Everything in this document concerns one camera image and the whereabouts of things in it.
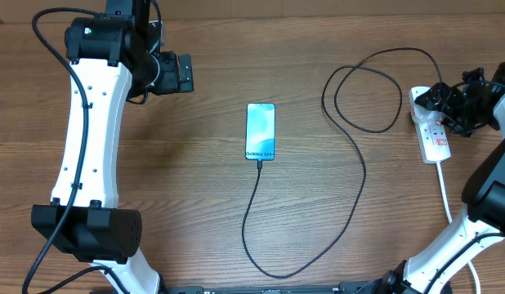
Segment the blue screen smartphone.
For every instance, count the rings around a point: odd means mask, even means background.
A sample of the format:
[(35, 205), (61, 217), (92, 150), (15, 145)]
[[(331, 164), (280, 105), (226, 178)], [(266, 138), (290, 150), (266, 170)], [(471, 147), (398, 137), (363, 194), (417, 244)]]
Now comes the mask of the blue screen smartphone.
[(247, 105), (245, 158), (270, 161), (275, 159), (275, 105)]

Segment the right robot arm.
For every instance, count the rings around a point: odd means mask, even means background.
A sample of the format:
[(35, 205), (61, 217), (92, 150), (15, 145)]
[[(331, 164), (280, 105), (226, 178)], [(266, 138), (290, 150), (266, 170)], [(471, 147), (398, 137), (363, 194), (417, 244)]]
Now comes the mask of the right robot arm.
[(417, 133), (432, 145), (443, 137), (435, 126), (463, 137), (490, 126), (502, 140), (468, 179), (462, 208), (442, 233), (422, 252), (361, 287), (364, 293), (449, 293), (449, 280), (464, 265), (505, 239), (505, 61), (491, 80), (477, 68), (463, 72), (452, 87), (444, 82), (414, 87), (409, 99)]

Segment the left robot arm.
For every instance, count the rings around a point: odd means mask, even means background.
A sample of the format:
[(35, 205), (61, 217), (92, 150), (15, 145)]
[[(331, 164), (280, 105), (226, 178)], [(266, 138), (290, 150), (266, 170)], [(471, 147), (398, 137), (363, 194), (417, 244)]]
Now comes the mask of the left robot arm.
[(117, 154), (126, 104), (149, 95), (194, 89), (189, 55), (163, 51), (155, 1), (109, 1), (102, 12), (76, 9), (58, 60), (70, 76), (65, 150), (47, 205), (35, 205), (32, 226), (46, 247), (102, 273), (116, 293), (164, 293), (161, 274), (140, 244), (141, 214), (118, 205)]

